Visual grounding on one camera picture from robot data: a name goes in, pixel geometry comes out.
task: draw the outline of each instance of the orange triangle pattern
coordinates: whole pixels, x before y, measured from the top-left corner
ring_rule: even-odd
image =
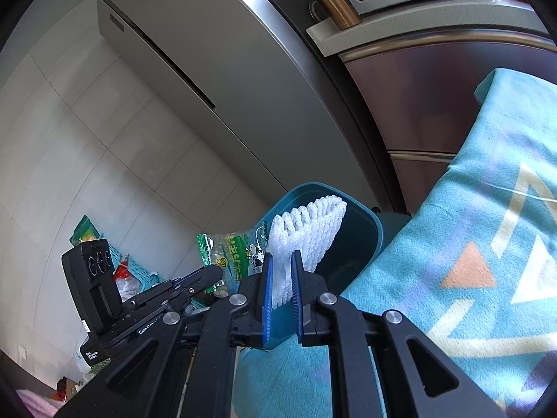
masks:
[[[497,281],[480,250],[470,240],[441,287],[497,287]]]

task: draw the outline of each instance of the pink fabric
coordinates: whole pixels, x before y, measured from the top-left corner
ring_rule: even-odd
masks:
[[[65,404],[36,395],[28,389],[18,389],[16,392],[34,418],[52,418]]]

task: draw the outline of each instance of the black device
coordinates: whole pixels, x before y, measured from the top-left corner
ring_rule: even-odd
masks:
[[[220,267],[208,266],[122,303],[106,239],[72,248],[62,256],[62,266],[77,312],[86,325],[88,339],[80,352],[90,366],[117,356],[146,334],[167,309],[183,309],[193,295],[222,278]]]
[[[122,299],[112,278],[107,239],[80,243],[62,255],[62,267],[77,312],[93,336],[106,333],[116,322]]]
[[[506,417],[401,312],[358,310],[328,292],[322,276],[305,272],[299,251],[291,265],[298,341],[329,347],[333,417],[379,418],[383,407],[388,418]],[[207,279],[207,269],[188,281]],[[261,348],[269,337],[272,256],[265,254],[262,272],[242,279],[237,294],[186,317],[189,294],[182,288],[168,299],[56,417],[228,418],[236,347]],[[128,314],[110,329],[115,339],[125,340],[124,321],[143,316],[141,308]]]

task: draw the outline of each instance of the drawer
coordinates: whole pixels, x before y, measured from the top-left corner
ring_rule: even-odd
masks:
[[[463,41],[411,47],[346,64],[388,150],[456,154],[476,120],[476,86],[498,67],[557,83],[557,54]]]
[[[199,95],[134,29],[104,1],[97,0],[99,31],[137,74],[246,184],[268,203],[278,201],[285,188]]]

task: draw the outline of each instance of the wall outlet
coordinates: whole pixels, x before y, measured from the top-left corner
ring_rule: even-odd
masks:
[[[26,360],[27,359],[27,350],[23,346],[18,347],[19,351],[19,359]]]

